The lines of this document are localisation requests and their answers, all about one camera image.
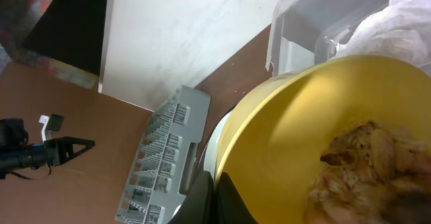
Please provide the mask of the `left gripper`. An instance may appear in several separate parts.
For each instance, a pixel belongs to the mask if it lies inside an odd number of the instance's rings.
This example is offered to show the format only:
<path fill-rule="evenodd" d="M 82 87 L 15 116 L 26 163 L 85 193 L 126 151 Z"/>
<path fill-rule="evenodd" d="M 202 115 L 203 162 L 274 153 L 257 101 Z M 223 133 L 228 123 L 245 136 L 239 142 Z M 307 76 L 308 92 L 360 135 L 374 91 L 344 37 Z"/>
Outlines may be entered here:
<path fill-rule="evenodd" d="M 95 146 L 95 141 L 75 137 L 50 139 L 42 144 L 29 145 L 28 132 L 20 118 L 1 119 L 1 179 L 7 174 L 30 180 L 16 170 L 60 166 Z"/>

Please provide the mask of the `grey plate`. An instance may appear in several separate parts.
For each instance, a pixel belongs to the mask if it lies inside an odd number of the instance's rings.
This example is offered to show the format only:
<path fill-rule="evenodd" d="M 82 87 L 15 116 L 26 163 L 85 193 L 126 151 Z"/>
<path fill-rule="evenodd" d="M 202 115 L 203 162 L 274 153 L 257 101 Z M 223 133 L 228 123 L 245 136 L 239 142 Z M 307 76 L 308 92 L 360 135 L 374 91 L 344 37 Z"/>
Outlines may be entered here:
<path fill-rule="evenodd" d="M 217 146 L 231 111 L 232 109 L 227 111 L 212 130 L 199 159 L 195 179 L 189 193 L 184 202 L 176 209 L 169 223 L 211 223 Z"/>

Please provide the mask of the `yellow bowl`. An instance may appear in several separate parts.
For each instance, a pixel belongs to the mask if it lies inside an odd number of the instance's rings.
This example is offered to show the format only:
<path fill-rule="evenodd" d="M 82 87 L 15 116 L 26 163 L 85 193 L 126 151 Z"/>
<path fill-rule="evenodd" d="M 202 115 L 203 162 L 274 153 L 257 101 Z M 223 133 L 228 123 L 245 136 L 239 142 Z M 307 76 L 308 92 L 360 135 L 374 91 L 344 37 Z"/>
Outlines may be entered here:
<path fill-rule="evenodd" d="M 301 223 L 322 152 L 367 121 L 429 141 L 429 76 L 403 61 L 360 56 L 273 77 L 233 109 L 215 177 L 229 175 L 258 223 Z"/>

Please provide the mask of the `food scraps pile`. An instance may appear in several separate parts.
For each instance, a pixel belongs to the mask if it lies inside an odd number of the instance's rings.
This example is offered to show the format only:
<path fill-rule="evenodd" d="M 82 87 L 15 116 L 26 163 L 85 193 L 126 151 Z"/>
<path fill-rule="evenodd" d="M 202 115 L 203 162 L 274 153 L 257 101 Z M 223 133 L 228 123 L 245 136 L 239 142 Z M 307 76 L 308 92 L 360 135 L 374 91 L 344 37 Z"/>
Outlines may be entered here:
<path fill-rule="evenodd" d="M 369 121 L 320 156 L 305 223 L 430 224 L 430 144 Z"/>

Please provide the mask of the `white napkin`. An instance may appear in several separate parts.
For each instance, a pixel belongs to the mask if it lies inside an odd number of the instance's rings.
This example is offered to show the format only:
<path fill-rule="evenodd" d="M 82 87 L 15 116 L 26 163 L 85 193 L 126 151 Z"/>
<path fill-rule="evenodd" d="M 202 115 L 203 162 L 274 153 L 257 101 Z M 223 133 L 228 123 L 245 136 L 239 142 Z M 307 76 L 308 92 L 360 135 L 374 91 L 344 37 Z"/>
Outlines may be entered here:
<path fill-rule="evenodd" d="M 430 74 L 430 0 L 389 0 L 354 31 L 335 58 L 391 57 Z"/>

